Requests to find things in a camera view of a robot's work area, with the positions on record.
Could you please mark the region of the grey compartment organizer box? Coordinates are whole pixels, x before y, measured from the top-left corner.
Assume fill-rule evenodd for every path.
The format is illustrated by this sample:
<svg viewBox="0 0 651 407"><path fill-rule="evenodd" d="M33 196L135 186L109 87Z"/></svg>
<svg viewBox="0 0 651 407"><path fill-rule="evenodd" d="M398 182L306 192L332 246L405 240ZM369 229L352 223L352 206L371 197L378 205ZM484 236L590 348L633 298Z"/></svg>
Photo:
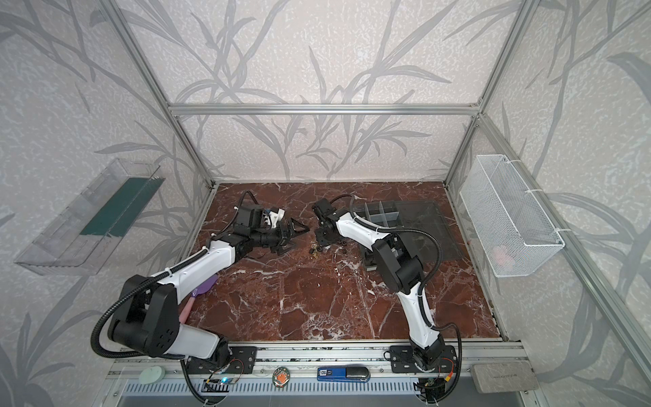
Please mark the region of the grey compartment organizer box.
<svg viewBox="0 0 651 407"><path fill-rule="evenodd" d="M360 203L354 205L356 215L380 227L405 227L406 220L401 214L398 204L394 201L379 201L373 203ZM376 262L372 251L365 246L358 245L362 266L366 271L375 271Z"/></svg>

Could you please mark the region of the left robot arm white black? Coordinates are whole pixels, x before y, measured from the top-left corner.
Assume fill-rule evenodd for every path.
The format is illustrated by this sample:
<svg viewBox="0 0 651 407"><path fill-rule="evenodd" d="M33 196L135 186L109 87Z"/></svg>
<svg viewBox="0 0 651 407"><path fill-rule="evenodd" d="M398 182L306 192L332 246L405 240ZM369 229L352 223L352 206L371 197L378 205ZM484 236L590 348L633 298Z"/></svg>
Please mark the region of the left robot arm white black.
<svg viewBox="0 0 651 407"><path fill-rule="evenodd" d="M180 303L254 249L285 254L293 247L293 239L309 230L278 208L266 210L255 203L240 206L232 225L212 235L209 244L196 254L152 276L128 279L120 298L93 328L93 352L107 359L147 356L228 364L232 353L227 339L181 322Z"/></svg>

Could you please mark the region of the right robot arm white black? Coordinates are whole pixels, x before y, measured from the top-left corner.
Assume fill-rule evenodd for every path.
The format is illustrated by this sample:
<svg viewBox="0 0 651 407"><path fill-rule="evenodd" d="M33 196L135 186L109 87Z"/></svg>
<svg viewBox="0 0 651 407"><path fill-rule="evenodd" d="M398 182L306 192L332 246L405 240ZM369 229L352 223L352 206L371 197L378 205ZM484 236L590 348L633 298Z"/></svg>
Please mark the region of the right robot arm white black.
<svg viewBox="0 0 651 407"><path fill-rule="evenodd" d="M315 202L312 210L319 224L315 231L317 244L327 247L348 239L372 252L376 270L402 305L415 365L423 372L433 371L446 349L444 331L454 330L457 344L462 344L458 325L437 325L427 302L425 287L442 264L442 247L437 239L415 228L377 225L358 216L352 207L335 208L326 198ZM436 262L428 273L414 239L416 235L426 237L437 249Z"/></svg>

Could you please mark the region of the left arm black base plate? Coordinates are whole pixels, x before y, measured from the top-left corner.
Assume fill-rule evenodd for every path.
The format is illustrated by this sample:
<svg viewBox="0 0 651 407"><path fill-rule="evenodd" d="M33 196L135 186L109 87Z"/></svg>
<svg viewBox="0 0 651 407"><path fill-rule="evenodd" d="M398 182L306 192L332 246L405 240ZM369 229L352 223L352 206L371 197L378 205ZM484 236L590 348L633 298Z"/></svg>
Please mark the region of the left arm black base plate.
<svg viewBox="0 0 651 407"><path fill-rule="evenodd" d="M235 346L231 347L231 353L230 358L223 366L211 361L190 358L186 363L186 369L191 375L209 373L249 375L253 373L258 353L257 347Z"/></svg>

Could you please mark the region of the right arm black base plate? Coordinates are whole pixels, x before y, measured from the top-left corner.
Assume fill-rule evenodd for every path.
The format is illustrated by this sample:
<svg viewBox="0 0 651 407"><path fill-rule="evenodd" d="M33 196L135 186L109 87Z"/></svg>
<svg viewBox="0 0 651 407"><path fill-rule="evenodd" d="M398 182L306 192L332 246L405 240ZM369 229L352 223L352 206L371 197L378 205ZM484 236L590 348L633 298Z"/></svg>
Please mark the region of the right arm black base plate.
<svg viewBox="0 0 651 407"><path fill-rule="evenodd" d="M452 375L456 371L458 357L452 345L445 345L442 354L434 365L423 369L417 366L412 347L393 345L383 353L383 357L391 364L392 373L434 373Z"/></svg>

